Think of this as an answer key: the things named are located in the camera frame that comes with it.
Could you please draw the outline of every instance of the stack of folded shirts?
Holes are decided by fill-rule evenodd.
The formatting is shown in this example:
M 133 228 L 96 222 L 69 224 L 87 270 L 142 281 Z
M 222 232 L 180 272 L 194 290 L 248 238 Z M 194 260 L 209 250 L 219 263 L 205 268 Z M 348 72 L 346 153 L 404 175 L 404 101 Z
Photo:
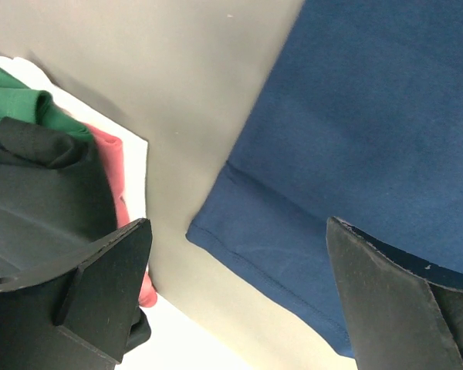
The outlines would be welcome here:
M 55 104 L 50 91 L 67 104 Z M 145 210 L 130 216 L 124 199 L 122 139 L 103 130 L 101 119 L 85 124 L 73 118 L 76 107 L 93 116 L 32 63 L 0 56 L 0 278 L 145 217 Z M 137 139 L 145 160 L 147 143 Z M 144 178 L 139 188 L 144 192 Z M 140 304 L 150 307 L 156 299 L 146 276 Z

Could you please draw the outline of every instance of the gray surface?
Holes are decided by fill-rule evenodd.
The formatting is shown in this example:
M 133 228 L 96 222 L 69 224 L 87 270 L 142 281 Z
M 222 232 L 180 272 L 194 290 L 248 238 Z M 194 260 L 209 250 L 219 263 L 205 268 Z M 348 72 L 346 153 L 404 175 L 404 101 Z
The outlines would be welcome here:
M 348 369 L 352 360 L 184 238 L 300 2 L 0 0 L 0 53 L 38 63 L 150 142 L 150 268 L 162 295 L 256 368 Z

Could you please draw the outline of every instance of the clothing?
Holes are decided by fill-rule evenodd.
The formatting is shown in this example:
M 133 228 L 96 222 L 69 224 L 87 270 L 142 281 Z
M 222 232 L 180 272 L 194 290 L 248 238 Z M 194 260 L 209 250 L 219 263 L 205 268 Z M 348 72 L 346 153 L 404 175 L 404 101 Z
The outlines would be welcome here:
M 20 80 L 31 89 L 46 90 L 52 94 L 55 104 L 62 110 L 67 111 L 69 116 L 81 122 L 89 122 L 89 128 L 101 130 L 99 136 L 95 136 L 96 144 L 100 148 L 100 157 L 108 175 L 112 187 L 113 198 L 117 209 L 117 221 L 121 226 L 126 223 L 126 209 L 129 220 L 136 220 L 146 217 L 146 153 L 147 142 L 132 132 L 117 125 L 110 119 L 102 116 L 85 103 L 74 96 L 54 86 L 48 76 L 37 66 L 23 58 L 10 59 L 0 56 L 0 68 L 4 69 L 11 76 Z M 113 153 L 117 151 L 118 145 L 108 147 L 106 140 L 101 136 L 113 135 L 119 138 L 123 147 L 122 160 L 120 156 Z M 120 172 L 123 171 L 124 182 L 120 192 Z M 151 283 L 149 275 L 144 275 L 143 284 L 140 290 L 139 302 L 142 307 L 152 307 L 157 301 L 157 294 Z
M 0 119 L 6 116 L 63 131 L 81 140 L 93 139 L 82 123 L 55 106 L 49 92 L 28 89 L 0 69 Z
M 0 278 L 116 229 L 93 141 L 8 117 L 0 121 Z
M 123 176 L 123 144 L 118 137 L 111 136 L 104 131 L 86 124 L 94 136 L 94 141 L 100 153 L 101 163 L 105 169 L 110 184 L 117 211 L 117 225 L 122 227 L 130 222 L 127 206 L 123 202 L 123 189 L 125 187 Z
M 188 239 L 352 355 L 330 216 L 463 273 L 463 0 L 306 0 Z

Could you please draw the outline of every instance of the black fabric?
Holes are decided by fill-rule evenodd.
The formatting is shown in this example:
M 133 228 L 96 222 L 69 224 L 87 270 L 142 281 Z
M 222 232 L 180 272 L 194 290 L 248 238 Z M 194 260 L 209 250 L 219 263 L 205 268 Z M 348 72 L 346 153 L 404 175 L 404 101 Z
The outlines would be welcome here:
M 16 119 L 0 122 L 0 278 L 116 228 L 95 143 Z
M 132 327 L 130 328 L 130 335 L 125 347 L 125 353 L 132 351 L 134 348 L 148 341 L 151 337 L 151 333 L 151 327 L 149 326 L 149 322 L 147 322 L 146 314 L 144 314 L 140 308 L 137 308 L 137 312 L 132 318 Z
M 327 245 L 359 370 L 463 369 L 463 274 L 334 218 Z

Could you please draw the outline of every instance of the blue fabric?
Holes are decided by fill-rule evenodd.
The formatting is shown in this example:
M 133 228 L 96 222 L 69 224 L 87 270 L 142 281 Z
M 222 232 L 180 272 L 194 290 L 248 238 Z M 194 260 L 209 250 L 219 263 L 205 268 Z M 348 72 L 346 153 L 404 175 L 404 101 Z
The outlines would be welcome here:
M 352 355 L 329 216 L 463 273 L 463 0 L 307 0 L 188 239 Z

